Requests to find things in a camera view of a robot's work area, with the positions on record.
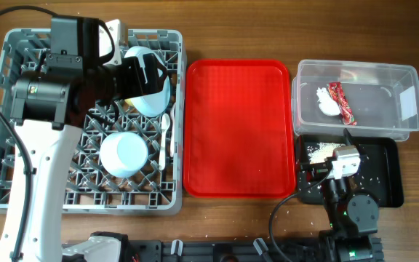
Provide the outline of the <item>yellow plastic cup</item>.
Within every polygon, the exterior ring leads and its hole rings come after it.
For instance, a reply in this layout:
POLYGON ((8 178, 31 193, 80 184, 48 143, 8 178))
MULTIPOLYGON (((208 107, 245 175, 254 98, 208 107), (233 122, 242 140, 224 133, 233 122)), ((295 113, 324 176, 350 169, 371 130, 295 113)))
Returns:
POLYGON ((129 106, 134 106, 132 98, 125 99, 124 102, 129 106))

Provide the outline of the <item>light blue plate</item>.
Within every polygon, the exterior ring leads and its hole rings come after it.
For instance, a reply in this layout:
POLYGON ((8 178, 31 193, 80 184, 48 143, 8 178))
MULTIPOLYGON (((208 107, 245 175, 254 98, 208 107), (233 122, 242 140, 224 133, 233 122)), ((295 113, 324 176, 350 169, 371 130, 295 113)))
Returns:
MULTIPOLYGON (((143 61, 143 56, 152 54, 159 61, 159 64, 164 67, 164 62, 152 49, 147 47, 135 46, 127 50, 124 57, 137 57, 141 67, 146 68, 143 61)), ((150 95, 144 95, 141 97, 132 98, 134 107, 142 115, 147 116, 148 118, 153 118, 163 113, 169 103, 171 95, 171 86, 169 82, 168 73, 164 72, 162 69, 158 68, 157 72, 159 76, 165 76, 163 83, 163 90, 150 95)))

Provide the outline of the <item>white napkin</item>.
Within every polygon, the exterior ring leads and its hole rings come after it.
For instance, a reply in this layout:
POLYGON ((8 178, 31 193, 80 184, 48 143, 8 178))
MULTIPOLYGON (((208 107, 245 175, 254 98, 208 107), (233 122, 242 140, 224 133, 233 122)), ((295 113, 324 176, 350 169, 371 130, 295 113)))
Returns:
POLYGON ((316 91, 318 97, 318 106, 320 111, 326 116, 340 115, 340 108, 338 104, 332 99, 325 87, 319 87, 316 91))

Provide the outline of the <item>red snack wrapper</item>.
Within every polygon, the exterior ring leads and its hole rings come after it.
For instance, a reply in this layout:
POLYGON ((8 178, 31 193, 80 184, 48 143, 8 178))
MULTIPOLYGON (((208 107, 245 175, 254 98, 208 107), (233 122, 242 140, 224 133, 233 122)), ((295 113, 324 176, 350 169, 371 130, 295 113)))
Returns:
POLYGON ((343 91, 342 84, 340 82, 330 82, 327 89, 331 98, 337 103, 340 109, 340 115, 342 116, 343 123, 345 125, 357 125, 351 107, 343 91))

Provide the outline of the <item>light blue bowl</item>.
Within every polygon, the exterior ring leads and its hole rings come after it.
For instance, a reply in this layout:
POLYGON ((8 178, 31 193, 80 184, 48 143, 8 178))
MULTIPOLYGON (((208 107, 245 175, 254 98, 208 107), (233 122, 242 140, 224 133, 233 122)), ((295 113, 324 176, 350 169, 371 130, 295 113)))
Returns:
POLYGON ((140 171, 147 162, 148 147, 133 132, 115 132, 100 146, 100 161, 105 170, 117 178, 128 178, 140 171))

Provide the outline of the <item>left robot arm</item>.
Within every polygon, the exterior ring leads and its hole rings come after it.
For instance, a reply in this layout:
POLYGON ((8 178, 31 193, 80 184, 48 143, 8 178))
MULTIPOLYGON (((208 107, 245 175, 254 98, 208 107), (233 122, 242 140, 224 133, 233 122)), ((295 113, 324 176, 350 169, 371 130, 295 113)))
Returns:
POLYGON ((84 120, 95 106, 161 91, 167 69, 157 56, 100 54, 97 18, 54 15, 47 68, 26 71, 12 91, 9 131, 15 166, 0 240, 0 261, 124 261, 127 236, 100 233, 65 248, 60 240, 68 171, 84 120))

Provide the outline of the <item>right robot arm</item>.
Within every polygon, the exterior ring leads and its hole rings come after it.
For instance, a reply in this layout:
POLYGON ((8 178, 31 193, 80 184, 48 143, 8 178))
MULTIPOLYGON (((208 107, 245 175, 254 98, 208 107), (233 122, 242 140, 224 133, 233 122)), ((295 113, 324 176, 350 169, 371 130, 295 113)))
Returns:
POLYGON ((319 233, 325 261, 383 261, 383 246, 378 232, 379 205, 375 197, 350 186, 361 163, 368 159, 365 150, 348 130, 343 131, 344 146, 319 163, 301 163, 307 181, 322 190, 330 229, 319 233))

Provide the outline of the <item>grey dishwasher rack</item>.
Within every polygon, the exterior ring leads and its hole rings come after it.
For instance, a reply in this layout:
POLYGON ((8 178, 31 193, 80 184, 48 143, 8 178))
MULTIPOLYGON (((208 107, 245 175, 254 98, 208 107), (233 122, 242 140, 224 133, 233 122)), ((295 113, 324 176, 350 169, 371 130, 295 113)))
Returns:
MULTIPOLYGON (((84 122, 79 144, 68 171, 63 210, 65 213, 111 215, 174 215, 182 206, 183 127, 187 55, 183 36, 176 30, 131 29, 128 45, 152 49, 177 79, 171 86, 166 112, 176 105, 175 154, 169 155, 171 128, 166 134, 166 165, 159 170, 161 119, 141 115, 134 107, 117 102, 93 108, 84 122), (114 132, 133 132, 148 146, 145 166, 128 178, 106 172, 99 158, 103 140, 114 132)), ((14 143, 0 123, 0 213, 8 208, 14 143)))

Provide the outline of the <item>pile of white rice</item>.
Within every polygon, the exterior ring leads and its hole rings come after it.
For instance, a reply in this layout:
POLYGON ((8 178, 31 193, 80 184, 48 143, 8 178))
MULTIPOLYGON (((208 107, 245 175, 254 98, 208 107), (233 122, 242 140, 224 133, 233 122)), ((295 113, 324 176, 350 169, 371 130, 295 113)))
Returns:
POLYGON ((306 146, 308 160, 311 164, 324 162, 327 157, 333 155, 336 148, 344 146, 343 143, 317 143, 312 146, 306 146))

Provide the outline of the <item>clear plastic bin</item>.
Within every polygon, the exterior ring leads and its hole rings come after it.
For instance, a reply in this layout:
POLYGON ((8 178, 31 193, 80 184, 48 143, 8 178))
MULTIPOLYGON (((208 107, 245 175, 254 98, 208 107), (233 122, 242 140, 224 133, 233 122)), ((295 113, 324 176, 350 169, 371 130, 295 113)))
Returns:
POLYGON ((419 131, 419 78, 410 65, 342 60, 301 60, 292 80, 292 120, 296 135, 385 137, 406 141, 419 131), (316 91, 339 82, 356 125, 328 116, 316 91))

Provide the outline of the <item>black plastic tray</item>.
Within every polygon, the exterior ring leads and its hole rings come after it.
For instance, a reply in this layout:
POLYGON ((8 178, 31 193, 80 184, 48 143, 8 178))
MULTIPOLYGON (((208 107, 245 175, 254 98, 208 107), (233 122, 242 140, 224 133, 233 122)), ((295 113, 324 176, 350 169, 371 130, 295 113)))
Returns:
MULTIPOLYGON (((355 137, 368 159, 360 164, 359 173, 351 184, 370 192, 380 207, 398 208, 404 204, 399 153, 391 138, 355 137)), ((309 162, 306 146, 317 143, 343 143, 344 137, 335 135, 301 135, 295 141, 296 163, 309 162)))

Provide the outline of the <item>white plastic fork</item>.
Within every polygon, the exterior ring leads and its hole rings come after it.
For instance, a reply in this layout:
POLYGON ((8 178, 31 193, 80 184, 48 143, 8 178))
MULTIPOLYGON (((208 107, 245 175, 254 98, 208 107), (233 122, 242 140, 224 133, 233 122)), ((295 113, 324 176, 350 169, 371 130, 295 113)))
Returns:
POLYGON ((174 103, 172 105, 171 111, 170 111, 170 119, 172 122, 172 128, 171 128, 171 139, 170 139, 170 147, 169 147, 169 155, 171 158, 174 157, 175 154, 175 116, 176 116, 176 105, 177 103, 174 103))

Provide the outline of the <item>white plastic spoon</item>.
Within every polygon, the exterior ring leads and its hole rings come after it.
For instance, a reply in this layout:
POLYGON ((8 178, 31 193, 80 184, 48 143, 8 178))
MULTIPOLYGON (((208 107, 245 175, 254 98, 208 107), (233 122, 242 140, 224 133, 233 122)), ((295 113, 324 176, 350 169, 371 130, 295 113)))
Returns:
POLYGON ((168 114, 163 114, 161 117, 161 141, 159 150, 159 170, 163 171, 166 165, 166 134, 170 127, 170 117, 168 114))

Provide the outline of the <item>red plastic tray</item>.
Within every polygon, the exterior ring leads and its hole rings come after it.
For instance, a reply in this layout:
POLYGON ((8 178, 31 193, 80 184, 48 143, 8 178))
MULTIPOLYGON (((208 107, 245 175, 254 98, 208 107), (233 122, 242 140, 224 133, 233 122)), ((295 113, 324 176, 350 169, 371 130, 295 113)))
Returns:
POLYGON ((187 70, 183 185, 193 197, 278 199, 296 187, 290 74, 278 60, 187 70))

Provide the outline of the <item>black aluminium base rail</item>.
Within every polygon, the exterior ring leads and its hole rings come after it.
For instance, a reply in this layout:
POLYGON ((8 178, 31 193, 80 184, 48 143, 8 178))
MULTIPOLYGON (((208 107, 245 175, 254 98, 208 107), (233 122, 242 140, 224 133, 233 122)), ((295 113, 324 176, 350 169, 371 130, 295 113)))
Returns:
POLYGON ((271 241, 266 240, 267 251, 261 255, 255 248, 254 242, 247 241, 206 241, 184 242, 181 255, 171 254, 172 244, 159 240, 131 240, 133 256, 131 261, 283 261, 280 255, 283 252, 291 261, 321 262, 328 261, 323 245, 314 238, 294 238, 277 241, 275 247, 271 241))

